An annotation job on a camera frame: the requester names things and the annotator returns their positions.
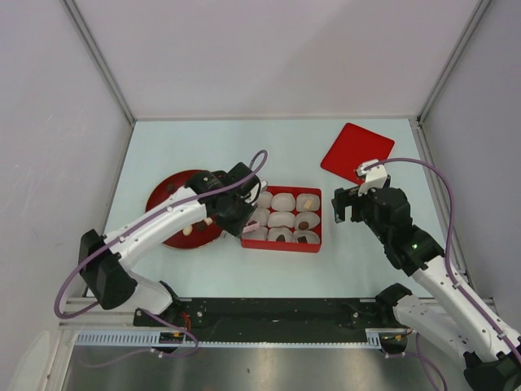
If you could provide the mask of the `pink metal tongs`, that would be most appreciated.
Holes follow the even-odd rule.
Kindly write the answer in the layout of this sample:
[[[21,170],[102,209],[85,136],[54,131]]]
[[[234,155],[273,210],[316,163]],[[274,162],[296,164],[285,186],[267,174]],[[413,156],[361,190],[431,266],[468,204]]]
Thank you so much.
[[[248,222],[247,225],[243,228],[242,233],[243,233],[243,234],[246,234],[246,233],[249,233],[249,232],[255,231],[255,230],[257,230],[260,226],[261,226],[261,225],[260,225],[259,222],[256,222],[256,221],[251,220],[251,221]]]

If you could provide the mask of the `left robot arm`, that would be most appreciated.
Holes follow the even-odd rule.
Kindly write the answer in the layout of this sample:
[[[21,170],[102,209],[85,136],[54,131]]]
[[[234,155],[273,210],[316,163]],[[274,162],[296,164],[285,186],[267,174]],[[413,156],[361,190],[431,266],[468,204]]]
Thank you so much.
[[[198,171],[166,200],[140,218],[109,234],[86,232],[81,238],[80,276],[104,310],[131,304],[151,313],[160,324],[175,323],[180,306],[173,290],[133,271],[152,249],[206,218],[240,236],[267,187],[245,164],[229,172]]]

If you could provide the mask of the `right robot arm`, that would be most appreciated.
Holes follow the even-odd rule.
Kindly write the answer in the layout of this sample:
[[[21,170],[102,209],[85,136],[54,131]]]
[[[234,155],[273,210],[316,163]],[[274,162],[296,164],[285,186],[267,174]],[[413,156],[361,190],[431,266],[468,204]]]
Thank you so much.
[[[335,220],[346,210],[364,222],[383,245],[386,258],[425,288],[444,310],[429,310],[410,290],[396,283],[376,297],[375,316],[385,327],[398,323],[449,356],[473,390],[515,390],[520,386],[520,334],[506,325],[460,274],[446,268],[444,250],[414,225],[405,193],[396,188],[337,189],[331,201]]]

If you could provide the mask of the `red chocolate box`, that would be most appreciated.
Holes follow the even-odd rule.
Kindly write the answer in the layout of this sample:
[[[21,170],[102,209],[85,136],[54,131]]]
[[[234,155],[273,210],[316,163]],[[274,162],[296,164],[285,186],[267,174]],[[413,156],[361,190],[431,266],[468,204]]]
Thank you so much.
[[[250,248],[250,249],[259,249],[259,250],[272,250],[272,251],[287,251],[287,252],[297,252],[297,253],[318,253],[321,246],[322,246],[322,191],[318,188],[312,188],[312,187],[284,187],[284,186],[269,186],[267,187],[267,190],[273,194],[278,193],[291,193],[295,198],[301,194],[301,193],[311,193],[315,194],[321,197],[321,208],[316,211],[315,213],[321,218],[320,224],[315,227],[313,231],[321,239],[320,244],[299,244],[294,241],[292,243],[285,243],[285,242],[273,242],[273,241],[259,241],[259,240],[247,240],[247,239],[240,239],[241,245],[243,248]],[[292,211],[292,213],[296,216],[298,213],[296,211],[296,208]],[[292,233],[294,234],[297,230],[295,227],[290,229]]]

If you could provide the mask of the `round red plate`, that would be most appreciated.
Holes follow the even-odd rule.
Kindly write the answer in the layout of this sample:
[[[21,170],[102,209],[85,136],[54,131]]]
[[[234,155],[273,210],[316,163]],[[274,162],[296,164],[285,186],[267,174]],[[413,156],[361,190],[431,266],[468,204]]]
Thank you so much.
[[[155,187],[155,189],[149,196],[145,211],[148,212],[149,210],[153,209],[155,206],[165,201],[173,194],[167,192],[166,187],[168,184],[172,183],[175,186],[176,191],[179,187],[182,187],[185,184],[186,180],[188,180],[198,172],[199,169],[185,170],[170,175],[169,177],[164,179],[160,184],[158,184]],[[218,227],[215,222],[213,222],[210,226],[206,225],[207,227],[204,231],[197,231],[196,225],[201,222],[205,223],[205,221],[202,220],[192,225],[193,231],[190,235],[184,236],[182,231],[180,231],[176,235],[173,235],[167,240],[165,240],[164,245],[170,248],[187,250],[201,248],[219,239],[219,237],[222,234],[222,229]]]

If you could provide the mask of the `red box lid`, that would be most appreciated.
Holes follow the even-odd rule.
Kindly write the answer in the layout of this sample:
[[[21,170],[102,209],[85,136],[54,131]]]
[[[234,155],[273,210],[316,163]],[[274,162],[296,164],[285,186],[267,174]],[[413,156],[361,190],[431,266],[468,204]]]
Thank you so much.
[[[387,159],[395,141],[353,123],[346,123],[322,159],[320,167],[360,185],[358,167],[369,160]]]

